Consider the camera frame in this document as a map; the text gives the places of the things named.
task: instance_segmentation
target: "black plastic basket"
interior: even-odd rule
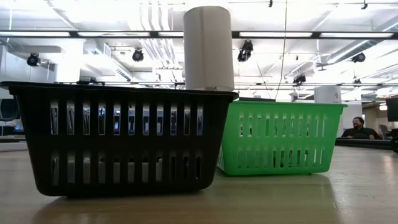
[[[44,195],[208,187],[237,93],[2,82]]]

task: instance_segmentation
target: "green plastic basket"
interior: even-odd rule
[[[218,167],[229,175],[326,172],[345,106],[235,101]]]

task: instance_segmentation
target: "desk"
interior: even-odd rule
[[[0,153],[0,223],[397,223],[398,156],[336,147],[331,171],[227,177],[194,194],[46,197],[27,151]]]

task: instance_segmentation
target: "white cylinder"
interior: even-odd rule
[[[234,90],[231,15],[219,6],[201,6],[184,15],[185,87]]]

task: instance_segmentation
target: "computer monitor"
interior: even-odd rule
[[[398,121],[398,98],[386,99],[387,119],[389,122]]]

